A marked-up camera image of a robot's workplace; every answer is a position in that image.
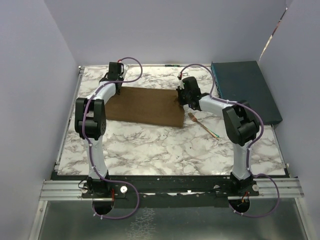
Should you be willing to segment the brown cloth napkin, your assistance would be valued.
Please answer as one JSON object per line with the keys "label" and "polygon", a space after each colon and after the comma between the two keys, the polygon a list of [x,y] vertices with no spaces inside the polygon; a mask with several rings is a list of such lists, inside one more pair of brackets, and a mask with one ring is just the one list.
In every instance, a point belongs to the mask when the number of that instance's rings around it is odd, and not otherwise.
{"label": "brown cloth napkin", "polygon": [[173,89],[124,86],[105,104],[107,120],[182,128],[184,108]]}

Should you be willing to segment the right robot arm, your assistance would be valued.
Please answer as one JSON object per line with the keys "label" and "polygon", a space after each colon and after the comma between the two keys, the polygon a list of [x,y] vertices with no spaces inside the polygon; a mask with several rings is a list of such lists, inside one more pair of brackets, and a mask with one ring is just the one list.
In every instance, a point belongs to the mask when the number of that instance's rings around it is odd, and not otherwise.
{"label": "right robot arm", "polygon": [[195,111],[209,112],[222,117],[225,131],[233,143],[233,167],[230,174],[230,191],[240,196],[253,183],[250,167],[250,148],[260,130],[255,111],[247,101],[228,101],[201,93],[195,77],[178,77],[178,102]]}

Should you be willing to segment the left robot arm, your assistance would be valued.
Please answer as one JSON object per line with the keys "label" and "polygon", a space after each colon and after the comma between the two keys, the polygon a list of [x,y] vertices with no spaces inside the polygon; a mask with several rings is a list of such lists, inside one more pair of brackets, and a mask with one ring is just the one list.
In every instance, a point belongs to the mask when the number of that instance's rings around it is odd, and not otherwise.
{"label": "left robot arm", "polygon": [[75,101],[74,128],[83,139],[89,164],[85,188],[89,194],[101,198],[115,193],[103,153],[103,135],[107,129],[105,104],[119,93],[127,70],[120,61],[110,62],[108,72],[99,81],[97,89]]}

